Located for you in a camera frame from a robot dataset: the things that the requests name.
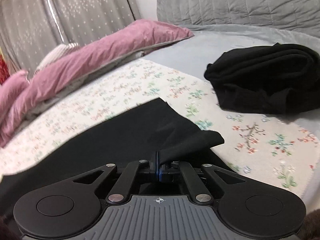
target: pink duvet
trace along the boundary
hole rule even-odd
[[[10,141],[29,110],[38,103],[54,97],[73,80],[127,53],[192,36],[193,33],[187,28],[138,20],[52,63],[31,79],[28,88],[13,103],[0,126],[0,146],[4,147]]]

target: bed headboard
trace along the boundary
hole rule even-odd
[[[157,16],[176,25],[234,23],[320,37],[320,0],[157,0]]]

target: black cloth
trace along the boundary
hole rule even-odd
[[[305,46],[233,49],[208,64],[204,77],[222,109],[296,114],[320,107],[319,55]]]
[[[132,161],[150,160],[156,153],[160,163],[186,160],[194,167],[212,163],[229,169],[210,150],[222,143],[218,132],[200,130],[157,98],[77,135],[33,168],[4,176],[0,215],[6,215],[15,230],[13,207],[25,193],[107,163],[124,168]]]

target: white ribbed fabric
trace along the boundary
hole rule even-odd
[[[36,68],[35,74],[37,74],[40,70],[44,69],[47,65],[57,61],[58,59],[78,50],[80,48],[78,43],[70,43],[60,44],[55,47],[52,51],[50,51],[47,56],[40,62],[38,67]]]

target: floral pattern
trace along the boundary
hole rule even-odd
[[[158,97],[200,129],[218,131],[225,143],[213,150],[234,171],[303,195],[319,161],[314,135],[274,116],[223,111],[209,82],[144,59],[75,91],[18,133],[0,149],[0,177],[36,165],[77,134]]]

